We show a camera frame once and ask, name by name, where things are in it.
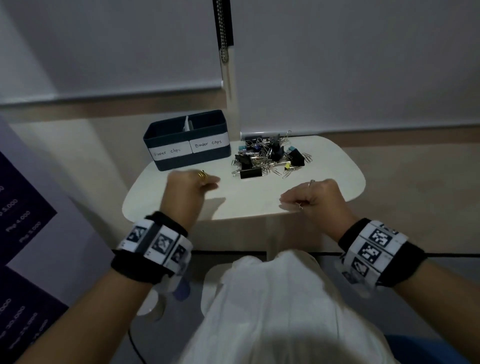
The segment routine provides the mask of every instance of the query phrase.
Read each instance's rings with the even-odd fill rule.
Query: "person's left hand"
[[[170,172],[160,205],[160,211],[183,226],[186,231],[190,231],[197,222],[205,193],[218,188],[217,183],[220,181],[220,178],[208,174],[203,179],[199,172]]]

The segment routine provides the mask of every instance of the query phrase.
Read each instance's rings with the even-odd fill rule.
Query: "poster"
[[[0,358],[14,363],[108,269],[112,252],[0,119]]]

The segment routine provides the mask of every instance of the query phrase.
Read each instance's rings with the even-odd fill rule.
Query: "person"
[[[160,211],[190,231],[205,193],[218,183],[199,171],[173,171]],[[305,217],[337,242],[361,220],[333,180],[300,184],[280,201],[301,204]],[[341,301],[308,257],[293,250],[270,262],[235,262],[180,362],[396,363],[379,330]],[[480,363],[479,287],[429,259],[402,279],[395,292],[461,354]],[[110,269],[17,363],[108,363],[152,286]]]

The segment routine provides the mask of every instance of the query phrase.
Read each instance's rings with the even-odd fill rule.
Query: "metal bead chain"
[[[216,0],[216,13],[218,16],[218,28],[220,29],[220,57],[223,63],[228,62],[227,36],[223,23],[222,0]]]

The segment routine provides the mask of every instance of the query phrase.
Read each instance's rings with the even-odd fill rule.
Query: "cable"
[[[147,362],[145,361],[144,357],[142,357],[142,355],[141,355],[140,352],[138,351],[137,347],[135,346],[135,343],[133,342],[132,332],[130,331],[130,328],[128,328],[128,338],[130,339],[130,343],[132,344],[133,350],[134,350],[135,353],[138,355],[138,358],[142,361],[143,364],[147,364]]]

